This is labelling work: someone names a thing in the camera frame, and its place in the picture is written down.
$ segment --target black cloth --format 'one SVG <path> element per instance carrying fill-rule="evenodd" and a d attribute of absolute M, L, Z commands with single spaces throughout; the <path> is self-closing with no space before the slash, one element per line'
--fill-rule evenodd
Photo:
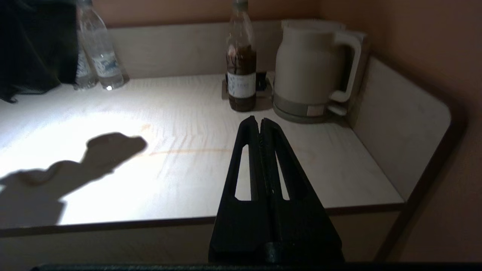
<path fill-rule="evenodd" d="M 0 99 L 73 84 L 76 6 L 70 0 L 0 0 Z"/>

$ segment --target white kettle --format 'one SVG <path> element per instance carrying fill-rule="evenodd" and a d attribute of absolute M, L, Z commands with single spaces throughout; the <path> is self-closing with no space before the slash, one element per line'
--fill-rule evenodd
<path fill-rule="evenodd" d="M 327 110 L 346 115 L 355 80 L 360 77 L 364 34 L 345 31 L 336 22 L 287 22 L 276 56 L 273 109 L 281 117 L 303 123 L 322 122 Z M 343 74 L 345 55 L 341 46 L 353 49 L 345 91 L 337 89 Z"/>

